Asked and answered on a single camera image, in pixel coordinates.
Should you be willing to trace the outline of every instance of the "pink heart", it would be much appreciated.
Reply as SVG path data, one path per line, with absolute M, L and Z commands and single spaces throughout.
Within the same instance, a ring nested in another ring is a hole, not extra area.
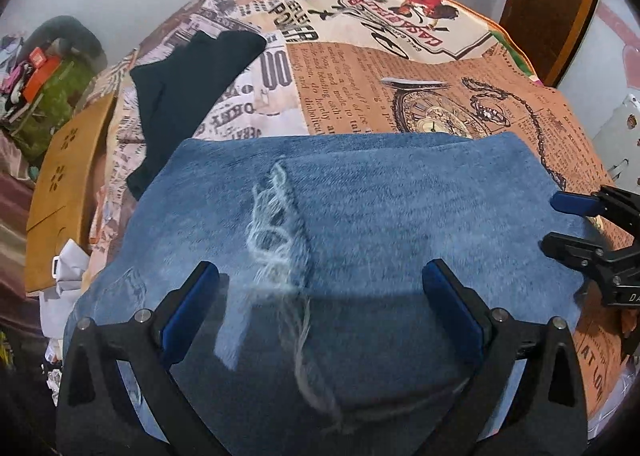
M 640 50 L 626 45 L 622 51 L 622 60 L 625 62 L 626 85 L 640 90 Z

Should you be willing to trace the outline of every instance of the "dark green cloth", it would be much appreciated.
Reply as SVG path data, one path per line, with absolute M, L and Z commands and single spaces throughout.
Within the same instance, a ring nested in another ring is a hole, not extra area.
M 131 70 L 146 142 L 145 159 L 127 177 L 136 200 L 265 46 L 262 36 L 245 30 L 222 32 L 217 39 L 199 30 L 164 61 Z

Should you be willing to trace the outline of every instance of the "bolt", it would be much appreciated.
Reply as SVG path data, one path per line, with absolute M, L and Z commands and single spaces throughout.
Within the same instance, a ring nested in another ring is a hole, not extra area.
M 509 312 L 507 312 L 504 308 L 494 308 L 491 311 L 491 316 L 497 322 L 505 322 L 509 318 Z
M 566 328 L 566 321 L 562 317 L 556 316 L 553 319 L 551 319 L 551 322 L 559 330 L 564 330 Z
M 151 311 L 146 308 L 143 308 L 142 310 L 138 310 L 133 316 L 133 318 L 137 322 L 146 322 L 151 318 Z
M 88 317 L 82 317 L 82 319 L 80 319 L 80 321 L 78 321 L 78 323 L 76 324 L 76 328 L 78 328 L 79 330 L 86 330 L 90 326 L 91 319 L 89 319 Z

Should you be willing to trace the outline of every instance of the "bedsheet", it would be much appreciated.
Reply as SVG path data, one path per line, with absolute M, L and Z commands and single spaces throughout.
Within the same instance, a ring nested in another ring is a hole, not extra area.
M 259 32 L 268 45 L 196 138 L 442 131 L 478 139 L 512 131 L 560 189 L 589 193 L 612 183 L 564 97 L 542 85 L 504 30 L 454 0 L 192 0 L 98 75 L 87 96 L 90 104 L 117 92 L 85 284 L 118 251 L 136 204 L 125 180 L 145 141 L 129 70 L 166 58 L 198 30 Z M 616 248 L 630 243 L 612 224 L 598 225 Z M 574 332 L 590 414 L 620 375 L 621 327 L 591 285 Z

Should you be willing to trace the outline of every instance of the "brown wooden panel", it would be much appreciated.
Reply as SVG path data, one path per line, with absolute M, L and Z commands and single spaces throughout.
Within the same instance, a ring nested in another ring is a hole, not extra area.
M 507 0 L 501 26 L 552 86 L 571 61 L 596 0 Z

